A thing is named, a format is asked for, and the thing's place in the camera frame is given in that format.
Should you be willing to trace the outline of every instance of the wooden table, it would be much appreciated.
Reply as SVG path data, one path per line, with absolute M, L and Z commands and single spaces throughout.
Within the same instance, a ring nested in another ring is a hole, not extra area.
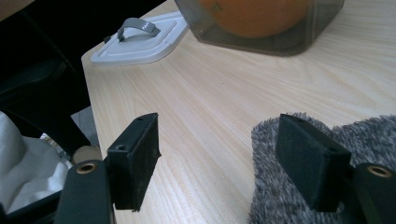
M 35 0 L 0 0 L 0 21 L 24 9 Z
M 147 17 L 178 10 L 172 0 Z M 155 63 L 93 66 L 83 57 L 105 150 L 158 112 L 159 159 L 139 213 L 119 223 L 246 223 L 254 185 L 251 130 L 280 113 L 328 126 L 396 112 L 396 2 L 346 0 L 309 50 L 274 57 L 206 45 L 190 31 Z

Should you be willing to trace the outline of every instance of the black bracket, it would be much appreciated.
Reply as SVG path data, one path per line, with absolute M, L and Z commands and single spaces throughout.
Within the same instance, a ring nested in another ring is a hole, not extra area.
M 396 173 L 373 163 L 352 167 L 350 151 L 307 121 L 280 116 L 276 158 L 311 209 L 335 212 L 343 203 L 345 223 L 396 220 Z
M 9 215 L 3 211 L 0 223 L 116 223 L 113 204 L 139 211 L 160 157 L 158 114 L 141 116 L 110 146 L 104 161 L 74 165 L 62 191 Z

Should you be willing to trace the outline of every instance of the gray fuzzy fabric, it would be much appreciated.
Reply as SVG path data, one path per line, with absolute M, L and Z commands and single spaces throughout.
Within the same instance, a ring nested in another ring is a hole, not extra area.
M 352 153 L 351 164 L 372 162 L 396 170 L 396 117 L 381 116 L 353 124 L 328 128 L 306 114 L 305 119 Z M 253 128 L 253 162 L 256 189 L 248 223 L 342 223 L 340 213 L 311 211 L 275 158 L 279 118 L 268 119 Z

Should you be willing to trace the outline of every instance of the clear plastic box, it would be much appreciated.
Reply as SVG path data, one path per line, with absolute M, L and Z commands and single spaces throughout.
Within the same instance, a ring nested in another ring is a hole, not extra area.
M 344 0 L 175 0 L 198 41 L 289 56 L 308 49 Z

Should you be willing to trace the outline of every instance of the metal handle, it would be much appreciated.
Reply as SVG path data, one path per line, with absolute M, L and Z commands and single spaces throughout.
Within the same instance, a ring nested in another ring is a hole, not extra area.
M 142 31 L 145 31 L 153 36 L 156 36 L 161 30 L 156 27 L 156 25 L 152 22 L 145 21 L 138 18 L 129 18 L 126 19 L 121 28 L 118 31 L 118 39 L 122 42 L 125 37 L 123 35 L 125 28 L 135 28 Z

